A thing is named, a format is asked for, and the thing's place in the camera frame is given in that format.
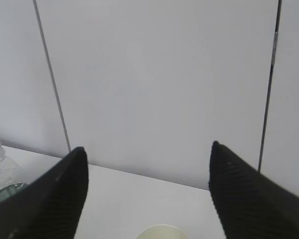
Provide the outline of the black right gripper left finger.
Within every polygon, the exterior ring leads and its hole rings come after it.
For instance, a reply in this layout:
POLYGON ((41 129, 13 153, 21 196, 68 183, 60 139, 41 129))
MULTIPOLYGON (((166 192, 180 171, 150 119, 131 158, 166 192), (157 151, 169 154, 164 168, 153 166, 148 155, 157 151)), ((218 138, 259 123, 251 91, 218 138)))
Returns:
POLYGON ((88 158, 77 147, 0 202, 0 239, 72 239, 88 193, 88 158))

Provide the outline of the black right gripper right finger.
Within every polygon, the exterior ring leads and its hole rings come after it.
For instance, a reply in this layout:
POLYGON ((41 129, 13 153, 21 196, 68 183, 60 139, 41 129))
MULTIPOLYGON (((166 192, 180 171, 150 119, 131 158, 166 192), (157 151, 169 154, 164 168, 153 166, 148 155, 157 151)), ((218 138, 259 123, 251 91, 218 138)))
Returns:
POLYGON ((299 197, 214 141, 209 191, 228 239, 299 239, 299 197))

